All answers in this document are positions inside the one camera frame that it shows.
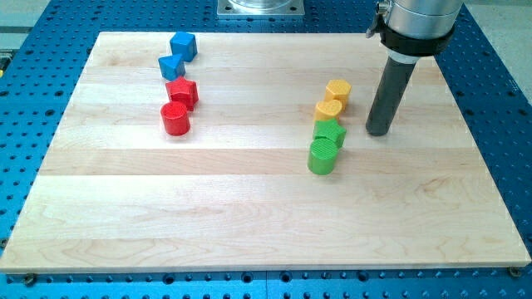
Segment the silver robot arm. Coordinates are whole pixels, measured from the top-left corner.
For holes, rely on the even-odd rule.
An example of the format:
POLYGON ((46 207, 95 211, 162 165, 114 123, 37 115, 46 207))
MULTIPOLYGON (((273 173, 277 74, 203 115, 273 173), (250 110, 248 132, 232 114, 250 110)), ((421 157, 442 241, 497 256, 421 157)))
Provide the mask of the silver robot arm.
POLYGON ((374 8, 366 37, 380 37, 388 57, 414 65, 443 52, 455 31, 461 0, 381 0, 374 8))

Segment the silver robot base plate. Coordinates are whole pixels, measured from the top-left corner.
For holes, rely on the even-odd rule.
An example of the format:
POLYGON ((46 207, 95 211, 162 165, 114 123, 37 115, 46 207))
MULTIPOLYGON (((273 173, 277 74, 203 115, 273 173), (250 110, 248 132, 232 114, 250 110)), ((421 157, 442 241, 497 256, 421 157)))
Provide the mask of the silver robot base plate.
POLYGON ((304 0, 218 0, 216 12, 222 17, 302 16, 304 0))

